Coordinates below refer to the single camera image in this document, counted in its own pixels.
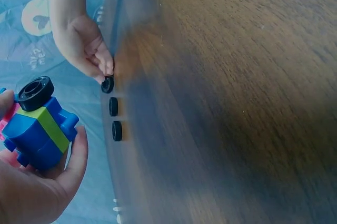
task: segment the black wheel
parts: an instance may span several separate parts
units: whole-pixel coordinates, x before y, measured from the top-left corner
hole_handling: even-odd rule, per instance
[[[115,97],[111,97],[109,100],[109,113],[110,116],[118,115],[118,99]]]
[[[101,85],[102,92],[109,94],[114,89],[115,81],[113,76],[105,77],[104,82]]]
[[[54,85],[47,76],[37,78],[18,93],[18,103],[22,110],[31,112],[43,107],[51,98]]]
[[[122,123],[116,120],[112,123],[112,138],[114,139],[114,141],[121,141],[122,137]]]

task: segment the blue mat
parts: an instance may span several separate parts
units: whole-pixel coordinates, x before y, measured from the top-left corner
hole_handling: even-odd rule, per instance
[[[88,13],[98,23],[103,1],[87,1]],[[0,87],[19,91],[33,78],[47,75],[54,83],[54,96],[87,128],[90,151],[85,178],[55,223],[119,223],[105,150],[100,87],[58,52],[47,6],[48,0],[0,0]]]

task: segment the blue toy block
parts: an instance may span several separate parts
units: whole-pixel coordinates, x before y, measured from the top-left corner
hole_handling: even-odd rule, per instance
[[[57,165],[62,156],[63,153],[54,144],[54,142],[52,140],[48,140],[45,146],[32,156],[30,163],[38,170],[48,170]]]
[[[77,135],[75,126],[78,123],[79,118],[75,114],[62,109],[55,97],[51,97],[44,106],[52,115],[56,124],[60,127],[68,140],[72,142]]]
[[[13,147],[20,152],[32,154],[41,149],[49,135],[40,125],[38,120],[15,114],[3,129],[5,136],[4,144],[8,150],[13,151]]]
[[[53,91],[49,77],[33,80],[14,95],[16,105],[0,121],[4,145],[19,153],[17,160],[25,167],[53,168],[77,135],[79,118],[60,106]]]

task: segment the child's hand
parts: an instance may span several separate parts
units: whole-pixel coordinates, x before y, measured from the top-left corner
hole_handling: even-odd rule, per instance
[[[12,91],[0,94],[0,119],[13,104]],[[75,196],[85,174],[88,142],[84,127],[77,128],[71,157],[43,174],[22,167],[17,152],[0,151],[0,223],[51,223]]]
[[[112,75],[113,58],[87,15],[86,0],[50,0],[49,10],[55,44],[63,56],[100,84]]]

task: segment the wood grain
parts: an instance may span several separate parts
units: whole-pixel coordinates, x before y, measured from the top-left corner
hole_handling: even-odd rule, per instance
[[[123,223],[337,223],[337,0],[106,0]]]

